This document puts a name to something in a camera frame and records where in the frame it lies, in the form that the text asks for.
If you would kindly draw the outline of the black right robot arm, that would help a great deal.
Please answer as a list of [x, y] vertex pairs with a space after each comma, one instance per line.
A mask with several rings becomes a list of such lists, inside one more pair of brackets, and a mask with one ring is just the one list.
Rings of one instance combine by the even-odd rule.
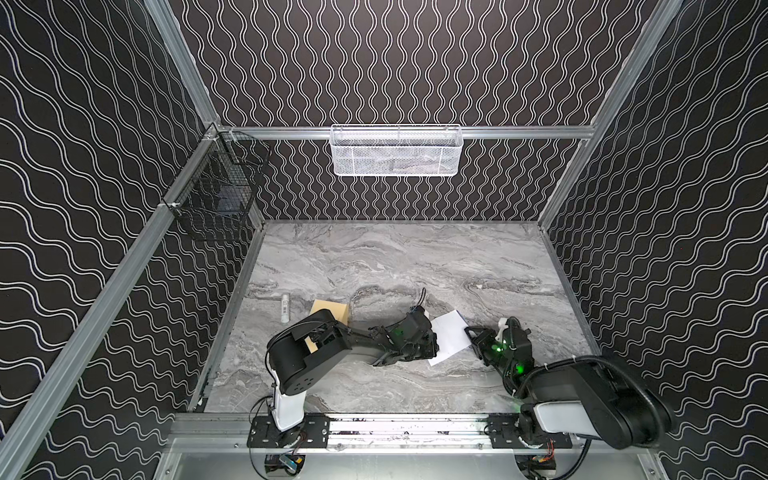
[[474, 354], [500, 375], [520, 402], [510, 425], [488, 426], [529, 448], [557, 435], [599, 440], [622, 450], [652, 447], [674, 425], [673, 413], [628, 365], [615, 356], [583, 355], [538, 365], [530, 331], [515, 317], [499, 330], [464, 329]]

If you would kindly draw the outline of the blue floral letter paper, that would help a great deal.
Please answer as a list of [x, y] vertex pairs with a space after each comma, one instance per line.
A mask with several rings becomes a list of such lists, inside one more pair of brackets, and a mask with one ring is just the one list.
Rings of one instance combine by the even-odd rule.
[[471, 341], [465, 332], [467, 327], [464, 317], [457, 310], [432, 320], [432, 331], [436, 334], [438, 351], [434, 358], [428, 360], [430, 366], [435, 366], [470, 347]]

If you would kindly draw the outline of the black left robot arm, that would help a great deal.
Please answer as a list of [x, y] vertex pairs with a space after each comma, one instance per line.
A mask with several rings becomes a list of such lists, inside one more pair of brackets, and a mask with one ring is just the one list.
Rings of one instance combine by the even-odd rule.
[[432, 359], [438, 351], [437, 333], [420, 305], [393, 324], [366, 330], [350, 327], [321, 309], [267, 343], [264, 359], [274, 382], [275, 426], [286, 432], [302, 424], [306, 392], [347, 358], [384, 367]]

